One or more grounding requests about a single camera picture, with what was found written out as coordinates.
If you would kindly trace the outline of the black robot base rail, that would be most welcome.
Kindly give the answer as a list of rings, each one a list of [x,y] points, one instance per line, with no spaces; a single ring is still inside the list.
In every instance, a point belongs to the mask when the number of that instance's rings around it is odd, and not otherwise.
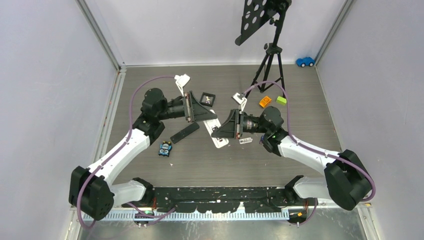
[[[277,213],[287,207],[316,208],[315,198],[301,198],[291,184],[280,186],[179,186],[159,187],[148,183],[140,200],[121,204],[152,208],[159,212],[234,213],[243,207],[246,213]]]

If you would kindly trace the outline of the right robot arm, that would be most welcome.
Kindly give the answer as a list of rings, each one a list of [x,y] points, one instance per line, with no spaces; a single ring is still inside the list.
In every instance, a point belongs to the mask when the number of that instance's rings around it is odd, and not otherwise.
[[[262,134],[262,146],[272,154],[295,160],[317,171],[322,177],[295,177],[286,185],[285,198],[291,205],[304,199],[329,199],[344,210],[352,210],[359,202],[375,195],[375,182],[351,150],[336,152],[300,140],[283,128],[278,108],[266,107],[260,116],[233,109],[221,126],[211,128],[211,137],[237,139],[244,133]]]

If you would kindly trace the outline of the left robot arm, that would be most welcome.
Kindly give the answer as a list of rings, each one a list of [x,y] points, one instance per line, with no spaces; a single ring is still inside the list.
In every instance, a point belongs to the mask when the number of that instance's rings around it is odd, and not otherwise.
[[[88,167],[77,166],[71,173],[69,203],[96,221],[114,206],[138,203],[148,207],[154,201],[153,185],[139,177],[114,184],[120,172],[153,144],[165,129],[167,119],[185,118],[189,123],[217,119],[191,91],[168,101],[159,88],[144,94],[141,114],[125,137],[106,155]]]

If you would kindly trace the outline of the white battery cover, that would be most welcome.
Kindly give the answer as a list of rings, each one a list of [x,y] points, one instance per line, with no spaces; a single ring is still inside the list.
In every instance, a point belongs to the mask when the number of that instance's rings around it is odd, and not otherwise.
[[[239,143],[241,145],[243,144],[248,144],[248,143],[252,143],[253,142],[253,138],[252,137],[246,137],[246,138],[241,138],[239,139]]]

